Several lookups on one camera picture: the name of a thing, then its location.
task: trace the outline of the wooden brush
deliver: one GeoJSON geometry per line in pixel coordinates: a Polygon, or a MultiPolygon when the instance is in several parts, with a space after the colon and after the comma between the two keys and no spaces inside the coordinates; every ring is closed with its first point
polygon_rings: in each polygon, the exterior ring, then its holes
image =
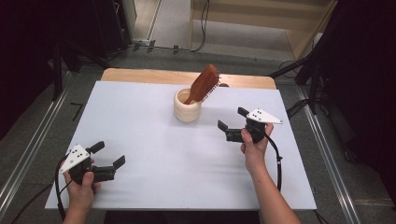
{"type": "Polygon", "coordinates": [[[192,83],[190,96],[183,104],[189,105],[192,100],[195,102],[205,100],[218,85],[219,71],[213,64],[209,64],[192,83]]]}

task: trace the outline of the metal rail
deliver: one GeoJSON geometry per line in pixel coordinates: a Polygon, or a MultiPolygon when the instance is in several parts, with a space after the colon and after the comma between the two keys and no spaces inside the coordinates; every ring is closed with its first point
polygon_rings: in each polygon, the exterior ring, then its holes
{"type": "Polygon", "coordinates": [[[64,91],[61,93],[58,100],[50,104],[46,115],[41,120],[38,128],[35,130],[35,134],[30,140],[27,148],[24,150],[20,160],[11,173],[11,176],[8,178],[6,184],[2,187],[0,192],[0,222],[6,214],[12,199],[14,198],[26,173],[28,172],[29,167],[35,158],[35,154],[40,149],[40,146],[48,130],[50,129],[52,122],[56,118],[56,115],[58,114],[58,111],[64,102],[64,98],[68,93],[69,85],[73,79],[74,75],[71,72],[67,72],[64,75],[64,91]]]}
{"type": "MultiPolygon", "coordinates": [[[[301,87],[298,87],[297,91],[302,100],[308,99],[308,95],[301,87]]],[[[317,140],[320,154],[322,155],[324,163],[327,167],[327,171],[329,172],[329,176],[332,180],[332,184],[334,186],[335,193],[337,194],[338,201],[341,204],[341,207],[346,216],[346,221],[350,224],[359,224],[361,223],[361,220],[359,219],[355,205],[347,190],[347,186],[332,156],[332,151],[327,144],[326,137],[324,136],[323,131],[320,128],[318,118],[312,113],[309,106],[306,105],[304,109],[305,114],[308,117],[309,124],[311,125],[312,131],[314,132],[314,136],[317,140]]]]}

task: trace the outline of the beige mug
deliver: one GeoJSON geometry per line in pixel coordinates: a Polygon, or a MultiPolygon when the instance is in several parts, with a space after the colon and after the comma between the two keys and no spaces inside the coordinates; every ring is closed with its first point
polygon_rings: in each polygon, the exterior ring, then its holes
{"type": "Polygon", "coordinates": [[[202,102],[191,101],[189,105],[183,104],[190,96],[190,89],[181,89],[174,96],[174,114],[183,122],[192,122],[201,114],[202,102]]]}

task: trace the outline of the wrist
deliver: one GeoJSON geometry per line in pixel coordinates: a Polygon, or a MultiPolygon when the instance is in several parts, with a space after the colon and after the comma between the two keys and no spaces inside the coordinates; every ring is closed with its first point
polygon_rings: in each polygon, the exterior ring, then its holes
{"type": "Polygon", "coordinates": [[[89,210],[81,209],[75,206],[69,206],[66,212],[66,218],[64,224],[73,223],[85,223],[89,210]]]}
{"type": "Polygon", "coordinates": [[[92,200],[88,197],[81,196],[79,200],[77,197],[70,199],[68,210],[79,211],[80,213],[88,213],[92,208],[92,200]]]}
{"type": "Polygon", "coordinates": [[[270,176],[265,164],[254,166],[254,167],[248,169],[248,172],[250,173],[250,175],[253,178],[253,180],[254,179],[258,179],[258,178],[261,179],[263,177],[267,177],[267,176],[269,177],[270,176]]]}
{"type": "Polygon", "coordinates": [[[248,170],[248,172],[251,175],[259,174],[259,173],[262,173],[262,172],[268,173],[267,167],[266,167],[264,161],[263,162],[256,162],[253,165],[248,165],[247,166],[247,170],[248,170]]]}

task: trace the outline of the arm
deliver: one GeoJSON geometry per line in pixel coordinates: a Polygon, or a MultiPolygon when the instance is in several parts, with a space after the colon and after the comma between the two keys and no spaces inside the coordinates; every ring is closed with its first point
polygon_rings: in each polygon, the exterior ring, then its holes
{"type": "MultiPolygon", "coordinates": [[[[265,131],[268,136],[273,129],[272,124],[267,125],[265,131]]],[[[246,129],[243,129],[241,134],[245,142],[241,150],[245,154],[246,167],[253,180],[264,223],[300,223],[266,168],[264,155],[268,139],[263,138],[259,143],[253,144],[251,135],[246,129]]]]}
{"type": "MultiPolygon", "coordinates": [[[[68,183],[71,180],[70,174],[64,174],[64,179],[66,183],[68,183]]],[[[69,208],[67,209],[64,224],[85,223],[93,203],[93,179],[93,172],[87,172],[82,179],[81,185],[72,182],[67,186],[67,191],[69,193],[69,208]]],[[[95,190],[99,190],[100,188],[99,183],[95,183],[93,186],[95,190]]]]}

